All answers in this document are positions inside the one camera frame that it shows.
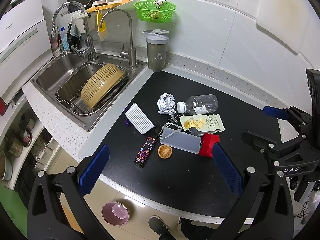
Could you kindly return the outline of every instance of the person's foot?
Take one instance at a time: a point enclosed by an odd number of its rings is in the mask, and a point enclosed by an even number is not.
[[[152,231],[156,232],[159,236],[169,231],[169,228],[158,216],[152,216],[149,218],[148,224]]]
[[[186,219],[186,218],[179,218],[179,221],[178,221],[178,232],[182,233],[182,230],[181,230],[181,225],[182,223],[189,223],[191,224],[192,220],[190,219]]]

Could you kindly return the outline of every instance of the person's leg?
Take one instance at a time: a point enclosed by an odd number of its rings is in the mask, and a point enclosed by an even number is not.
[[[148,224],[152,231],[160,236],[159,240],[175,240],[175,238],[170,234],[169,228],[160,217],[152,216],[149,219]]]
[[[206,226],[191,225],[191,220],[184,218],[179,219],[179,224],[182,233],[189,240],[207,240],[215,231],[215,229]]]

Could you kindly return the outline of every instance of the black mat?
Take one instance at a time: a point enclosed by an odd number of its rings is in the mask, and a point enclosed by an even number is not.
[[[243,144],[240,137],[248,130],[280,142],[277,119],[221,91],[167,72],[154,73],[128,106],[135,102],[154,124],[164,124],[169,116],[158,114],[156,105],[163,93],[172,94],[176,103],[192,95],[214,94],[219,103],[215,114],[220,114],[226,129],[218,133],[220,145],[245,166],[267,171],[263,155]],[[124,120],[122,114],[102,141],[111,152],[104,175],[141,196],[173,208],[214,217],[228,214],[237,196],[230,193],[211,158],[173,148],[172,156],[164,160],[157,154],[158,142],[145,167],[139,168],[133,160],[146,137],[134,126],[128,128]],[[255,216],[260,198],[261,195],[249,217]]]

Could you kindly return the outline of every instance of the black pants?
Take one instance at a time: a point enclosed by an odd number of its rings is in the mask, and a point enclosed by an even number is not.
[[[184,222],[181,224],[181,231],[189,240],[207,240],[215,229],[206,226],[198,227]],[[159,240],[175,240],[175,238],[168,231],[166,234],[162,234]]]

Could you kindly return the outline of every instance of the kitchen faucet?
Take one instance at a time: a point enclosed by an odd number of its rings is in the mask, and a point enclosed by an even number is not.
[[[56,26],[58,13],[62,8],[66,7],[68,5],[74,5],[74,6],[78,7],[82,13],[85,11],[84,6],[81,3],[76,2],[76,1],[65,2],[62,5],[60,5],[52,17],[52,34],[54,36],[58,35],[58,33],[59,33],[58,27]],[[83,21],[84,32],[85,32],[85,36],[86,36],[86,39],[84,40],[84,42],[87,45],[87,48],[82,52],[80,52],[78,49],[76,49],[76,47],[74,45],[72,45],[71,48],[81,58],[85,59],[86,57],[88,57],[89,60],[95,60],[95,59],[97,59],[97,55],[94,50],[92,36],[89,36],[88,21],[86,18],[82,18],[82,21]]]
[[[130,49],[125,51],[124,45],[122,44],[122,51],[120,51],[120,56],[129,58],[129,67],[136,68],[137,67],[137,53],[136,53],[136,48],[133,47],[133,41],[132,41],[132,18],[131,18],[131,15],[127,11],[124,11],[121,9],[110,10],[102,17],[102,19],[100,21],[100,28],[102,27],[102,23],[103,23],[105,17],[108,14],[115,12],[115,11],[124,12],[127,15],[127,17],[129,18]]]

